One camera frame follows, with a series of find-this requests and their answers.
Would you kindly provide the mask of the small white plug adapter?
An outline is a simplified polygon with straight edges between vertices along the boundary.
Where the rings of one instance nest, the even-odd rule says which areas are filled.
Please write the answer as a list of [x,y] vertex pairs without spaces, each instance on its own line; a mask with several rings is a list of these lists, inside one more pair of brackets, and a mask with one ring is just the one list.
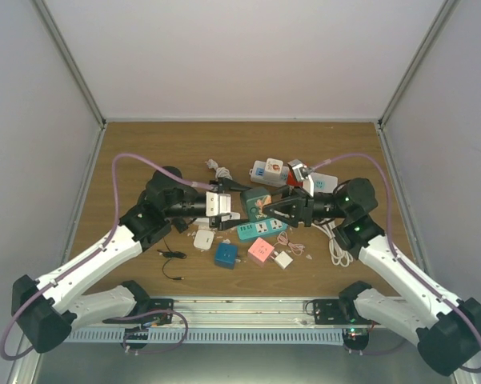
[[282,270],[285,270],[293,262],[293,258],[285,251],[275,252],[272,259]]

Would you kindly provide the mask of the red cube adapter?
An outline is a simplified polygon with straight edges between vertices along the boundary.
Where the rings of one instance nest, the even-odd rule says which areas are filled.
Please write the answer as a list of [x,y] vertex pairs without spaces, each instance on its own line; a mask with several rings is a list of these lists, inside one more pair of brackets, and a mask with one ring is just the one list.
[[301,187],[303,185],[303,177],[299,171],[289,170],[287,175],[287,185],[293,187]]

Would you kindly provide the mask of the long white power strip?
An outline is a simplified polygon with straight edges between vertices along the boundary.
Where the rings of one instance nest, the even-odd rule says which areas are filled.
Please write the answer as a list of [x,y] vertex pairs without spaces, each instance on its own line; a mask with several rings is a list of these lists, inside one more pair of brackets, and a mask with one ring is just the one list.
[[[267,161],[275,163],[276,170],[268,170],[266,162],[257,160],[249,172],[251,181],[267,186],[285,186],[288,182],[289,168],[280,160],[268,158]],[[339,184],[337,177],[326,174],[312,173],[311,178],[315,183],[315,192],[331,193]]]

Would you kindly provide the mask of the white cartoon cube adapter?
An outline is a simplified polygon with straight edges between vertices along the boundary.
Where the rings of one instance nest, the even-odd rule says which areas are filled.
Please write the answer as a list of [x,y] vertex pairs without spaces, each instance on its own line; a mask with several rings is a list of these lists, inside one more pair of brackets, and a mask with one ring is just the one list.
[[263,177],[267,181],[278,182],[283,172],[283,161],[275,158],[268,158],[264,167]]

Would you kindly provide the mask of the white square charger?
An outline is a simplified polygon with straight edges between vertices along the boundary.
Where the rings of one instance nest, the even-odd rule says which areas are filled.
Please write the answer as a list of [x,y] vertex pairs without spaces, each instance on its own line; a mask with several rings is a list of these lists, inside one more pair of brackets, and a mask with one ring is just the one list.
[[213,231],[199,229],[194,236],[193,246],[198,250],[208,251],[212,247],[213,241],[214,241]]

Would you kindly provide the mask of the white power strip centre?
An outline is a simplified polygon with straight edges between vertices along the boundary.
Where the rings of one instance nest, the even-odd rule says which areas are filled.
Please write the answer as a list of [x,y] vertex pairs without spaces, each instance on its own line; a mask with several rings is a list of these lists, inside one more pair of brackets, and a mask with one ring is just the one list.
[[197,226],[208,226],[210,223],[209,218],[196,218],[193,223]]

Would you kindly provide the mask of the pink cube adapter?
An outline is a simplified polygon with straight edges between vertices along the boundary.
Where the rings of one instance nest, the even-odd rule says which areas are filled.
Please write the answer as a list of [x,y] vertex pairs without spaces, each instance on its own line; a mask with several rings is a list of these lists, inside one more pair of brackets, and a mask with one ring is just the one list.
[[247,251],[248,258],[259,266],[264,266],[275,248],[263,238],[257,238]]

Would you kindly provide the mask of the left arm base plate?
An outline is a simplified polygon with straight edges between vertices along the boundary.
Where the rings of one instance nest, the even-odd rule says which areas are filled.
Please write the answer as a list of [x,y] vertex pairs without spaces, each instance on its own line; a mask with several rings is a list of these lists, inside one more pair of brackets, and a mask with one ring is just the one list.
[[[145,301],[141,304],[136,304],[134,309],[127,314],[127,317],[145,314],[147,312],[151,312],[153,310],[173,310],[174,309],[174,300],[172,298],[150,298],[148,301]],[[165,325],[171,323],[172,315],[171,314],[153,314],[147,315],[143,318],[135,319],[130,321],[130,323],[140,322],[141,324],[145,324],[148,322],[153,322],[156,325]]]

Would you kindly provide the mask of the blue cube adapter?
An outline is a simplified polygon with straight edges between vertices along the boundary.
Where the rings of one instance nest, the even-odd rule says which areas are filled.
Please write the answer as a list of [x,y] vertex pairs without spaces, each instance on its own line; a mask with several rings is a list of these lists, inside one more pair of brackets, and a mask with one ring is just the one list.
[[238,247],[233,244],[221,242],[214,255],[214,264],[216,266],[233,270],[238,255]]

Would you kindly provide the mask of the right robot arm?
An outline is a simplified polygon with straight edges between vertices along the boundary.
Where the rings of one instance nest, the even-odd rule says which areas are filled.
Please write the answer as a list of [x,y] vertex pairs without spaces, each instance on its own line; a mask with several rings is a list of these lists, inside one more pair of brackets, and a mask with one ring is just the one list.
[[400,296],[398,303],[370,284],[356,282],[339,294],[339,317],[355,324],[376,322],[416,346],[422,360],[442,376],[465,370],[481,353],[481,304],[461,299],[417,267],[370,216],[378,205],[366,178],[353,178],[331,193],[286,190],[263,213],[296,227],[338,219],[334,239],[342,250],[382,277]]

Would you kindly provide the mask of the dark green cube adapter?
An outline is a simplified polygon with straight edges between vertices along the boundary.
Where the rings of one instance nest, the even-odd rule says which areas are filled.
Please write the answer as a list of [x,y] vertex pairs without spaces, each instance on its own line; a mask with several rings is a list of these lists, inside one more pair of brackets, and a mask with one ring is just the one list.
[[268,189],[258,186],[244,190],[240,193],[240,200],[250,222],[258,222],[267,218],[267,215],[263,213],[263,208],[272,203],[271,193]]

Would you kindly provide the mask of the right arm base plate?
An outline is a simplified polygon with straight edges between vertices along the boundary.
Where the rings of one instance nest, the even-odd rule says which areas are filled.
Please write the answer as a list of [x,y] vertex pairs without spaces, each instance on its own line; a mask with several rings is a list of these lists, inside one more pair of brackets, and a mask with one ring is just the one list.
[[354,304],[338,298],[314,299],[307,303],[311,307],[316,325],[371,326],[378,325],[363,318]]

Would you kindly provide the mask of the teal power strip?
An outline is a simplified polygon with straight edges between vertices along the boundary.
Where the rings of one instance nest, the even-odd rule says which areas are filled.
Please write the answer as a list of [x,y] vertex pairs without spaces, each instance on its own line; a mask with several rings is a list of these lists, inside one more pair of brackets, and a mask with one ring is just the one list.
[[287,229],[287,224],[275,218],[268,218],[259,222],[249,222],[237,227],[238,239],[241,242],[254,241],[257,238],[277,236]]

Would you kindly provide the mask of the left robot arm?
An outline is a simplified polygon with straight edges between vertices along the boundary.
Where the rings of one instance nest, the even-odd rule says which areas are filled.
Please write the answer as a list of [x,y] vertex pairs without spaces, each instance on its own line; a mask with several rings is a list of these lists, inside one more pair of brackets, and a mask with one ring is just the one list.
[[137,203],[124,215],[116,214],[111,230],[94,245],[39,278],[25,274],[14,282],[11,315],[30,348],[49,352],[72,331],[105,320],[145,320],[150,296],[134,281],[98,294],[86,291],[163,240],[174,220],[209,218],[222,225],[230,214],[230,192],[245,190],[229,178],[201,185],[182,179],[173,166],[158,167]]

